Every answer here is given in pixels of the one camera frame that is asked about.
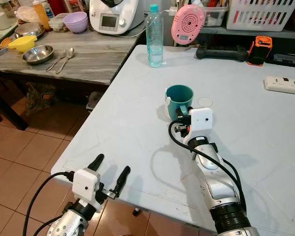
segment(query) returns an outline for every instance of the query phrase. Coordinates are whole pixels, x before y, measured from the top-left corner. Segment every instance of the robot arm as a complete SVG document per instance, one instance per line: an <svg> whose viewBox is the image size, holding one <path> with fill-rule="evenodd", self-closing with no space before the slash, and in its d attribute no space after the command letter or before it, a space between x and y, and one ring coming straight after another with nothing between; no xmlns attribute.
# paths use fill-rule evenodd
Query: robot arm
<svg viewBox="0 0 295 236"><path fill-rule="evenodd" d="M100 182L100 174L96 172L104 155L100 154L88 168L71 172L73 174L72 192L78 198L76 202L68 203L63 216L51 225L47 236L83 236L95 213L99 213L102 204L109 197L119 197L126 178L130 173L130 167L126 166L120 174L117 184L113 189L104 189Z"/></svg>
<svg viewBox="0 0 295 236"><path fill-rule="evenodd" d="M251 227L246 216L243 194L238 197L230 173L225 172L224 160L217 154L215 143L210 144L207 140L212 129L212 110L190 108L188 116L181 116L177 110L177 117L178 126L175 127L175 132L180 132L183 144L174 140L171 133L170 136L180 146L193 149L193 172L199 180L201 193L215 222L218 235L259 236L257 229ZM234 180L241 191L240 180Z"/></svg>

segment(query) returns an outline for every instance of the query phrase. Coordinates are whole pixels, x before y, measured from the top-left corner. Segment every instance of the stainless steel bowl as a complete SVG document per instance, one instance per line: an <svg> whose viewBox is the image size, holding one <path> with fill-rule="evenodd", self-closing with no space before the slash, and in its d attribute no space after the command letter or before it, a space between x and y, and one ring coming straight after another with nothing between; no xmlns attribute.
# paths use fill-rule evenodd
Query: stainless steel bowl
<svg viewBox="0 0 295 236"><path fill-rule="evenodd" d="M42 45L24 52L22 59L29 64L41 64L48 61L53 55L54 49L52 46Z"/></svg>
<svg viewBox="0 0 295 236"><path fill-rule="evenodd" d="M45 32L45 30L39 22L29 22L18 26L14 32L16 38L30 35L36 35L38 38Z"/></svg>

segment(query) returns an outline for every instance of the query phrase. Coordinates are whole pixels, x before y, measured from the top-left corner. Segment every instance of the pink device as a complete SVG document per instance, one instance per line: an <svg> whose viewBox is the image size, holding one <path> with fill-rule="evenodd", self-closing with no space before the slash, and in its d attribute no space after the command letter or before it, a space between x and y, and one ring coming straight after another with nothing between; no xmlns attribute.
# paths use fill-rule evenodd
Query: pink device
<svg viewBox="0 0 295 236"><path fill-rule="evenodd" d="M201 7L190 4L183 6L174 17L172 37L176 43L191 43L200 33L205 22L205 13Z"/></svg>

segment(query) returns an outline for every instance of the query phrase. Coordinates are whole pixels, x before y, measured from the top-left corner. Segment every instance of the orange device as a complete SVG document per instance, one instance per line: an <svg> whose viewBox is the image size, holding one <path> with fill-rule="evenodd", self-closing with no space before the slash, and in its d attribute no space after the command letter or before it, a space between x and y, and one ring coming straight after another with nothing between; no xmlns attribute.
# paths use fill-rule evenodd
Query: orange device
<svg viewBox="0 0 295 236"><path fill-rule="evenodd" d="M249 49L247 63L249 65L262 66L272 49L272 38L257 36Z"/></svg>

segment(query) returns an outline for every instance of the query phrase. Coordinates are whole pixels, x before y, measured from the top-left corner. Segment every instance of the spoon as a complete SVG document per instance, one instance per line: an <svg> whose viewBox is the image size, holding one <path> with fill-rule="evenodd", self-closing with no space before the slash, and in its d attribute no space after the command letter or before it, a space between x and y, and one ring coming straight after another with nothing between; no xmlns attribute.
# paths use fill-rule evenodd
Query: spoon
<svg viewBox="0 0 295 236"><path fill-rule="evenodd" d="M64 50L62 52L62 55L51 66L49 66L48 69L46 69L46 71L50 71L58 63L58 61L60 61L60 59L65 58L65 55L66 51Z"/></svg>
<svg viewBox="0 0 295 236"><path fill-rule="evenodd" d="M67 52L67 59L62 64L62 66L59 68L59 70L56 71L56 74L58 74L62 71L64 65L69 61L69 59L73 58L73 56L74 56L74 48L70 48L69 51Z"/></svg>

